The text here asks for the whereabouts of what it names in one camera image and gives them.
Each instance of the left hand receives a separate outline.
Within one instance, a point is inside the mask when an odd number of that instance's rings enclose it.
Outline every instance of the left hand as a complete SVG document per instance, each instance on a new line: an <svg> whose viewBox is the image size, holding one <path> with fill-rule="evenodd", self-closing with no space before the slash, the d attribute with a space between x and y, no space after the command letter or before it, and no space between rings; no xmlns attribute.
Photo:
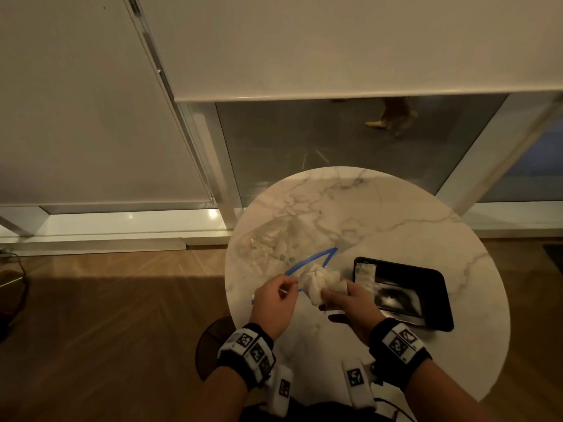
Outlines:
<svg viewBox="0 0 563 422"><path fill-rule="evenodd" d="M299 294L297 290L297 280L287 275L266 281L254 293L254 306L248 322L256 323L272 340L277 340L289 326Z"/></svg>

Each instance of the floor mat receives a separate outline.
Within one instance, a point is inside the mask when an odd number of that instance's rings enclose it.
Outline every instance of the floor mat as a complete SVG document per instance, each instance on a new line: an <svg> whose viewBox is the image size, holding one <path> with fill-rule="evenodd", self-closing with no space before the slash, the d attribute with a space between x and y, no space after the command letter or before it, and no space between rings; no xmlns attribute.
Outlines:
<svg viewBox="0 0 563 422"><path fill-rule="evenodd" d="M563 274L563 244L545 244L543 248Z"/></svg>

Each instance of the marble tabletop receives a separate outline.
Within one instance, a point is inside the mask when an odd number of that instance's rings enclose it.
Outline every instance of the marble tabletop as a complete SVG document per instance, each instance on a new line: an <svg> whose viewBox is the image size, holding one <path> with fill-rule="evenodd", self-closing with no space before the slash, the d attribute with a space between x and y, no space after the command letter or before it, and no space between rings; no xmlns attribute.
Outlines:
<svg viewBox="0 0 563 422"><path fill-rule="evenodd" d="M248 237L273 219L299 219L314 236L312 246L337 247L328 266L347 278L358 256L440 271L454 330L413 331L473 397L481 400L489 392L508 351L508 300L485 247L449 207L407 181L352 167L303 171L272 185L245 210L227 250L225 289L236 327L248 322L254 290L284 272L283 266L264 267L256 262L260 255L248 252ZM274 353L293 370L291 395L302 404L350 404L341 361L350 356L373 360L348 326L328 321L304 293ZM374 385L373 391L408 409L398 388Z"/></svg>

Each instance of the forearm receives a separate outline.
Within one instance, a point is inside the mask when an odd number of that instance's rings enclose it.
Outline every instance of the forearm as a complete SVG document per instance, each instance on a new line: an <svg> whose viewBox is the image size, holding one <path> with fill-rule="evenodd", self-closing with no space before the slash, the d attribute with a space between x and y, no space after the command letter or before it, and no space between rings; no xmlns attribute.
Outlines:
<svg viewBox="0 0 563 422"><path fill-rule="evenodd" d="M413 373L405 398L419 422L494 420L432 360L425 360Z"/></svg>
<svg viewBox="0 0 563 422"><path fill-rule="evenodd" d="M230 367L218 367L203 383L195 407L196 422L236 422L248 397L243 378Z"/></svg>

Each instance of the cable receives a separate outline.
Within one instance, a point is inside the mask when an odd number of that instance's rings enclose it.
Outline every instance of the cable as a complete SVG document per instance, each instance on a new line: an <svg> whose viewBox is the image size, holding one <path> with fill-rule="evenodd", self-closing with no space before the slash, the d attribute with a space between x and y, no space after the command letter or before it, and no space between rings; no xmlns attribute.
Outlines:
<svg viewBox="0 0 563 422"><path fill-rule="evenodd" d="M391 403L390 401L387 401L384 398L374 398L373 399L375 402L381 401L383 403L387 403L390 406L396 408L399 412L401 412L403 415L405 415L411 422L416 422L413 418L411 418L403 409L401 409L399 406L397 406L396 404Z"/></svg>
<svg viewBox="0 0 563 422"><path fill-rule="evenodd" d="M18 302L18 306L16 306L14 312L11 314L11 316L6 316L0 319L0 341L1 341L6 337L8 333L8 328L10 327L13 319L15 319L16 316L24 309L25 302L27 301L27 297L29 293L29 280L28 280L28 273L25 271L24 265L21 263L21 257L19 255L12 253L10 251L0 250L0 256L3 256L1 259L10 259L11 257L17 258L18 265L20 266L21 269L21 282L24 285L24 292L21 294L20 301Z"/></svg>

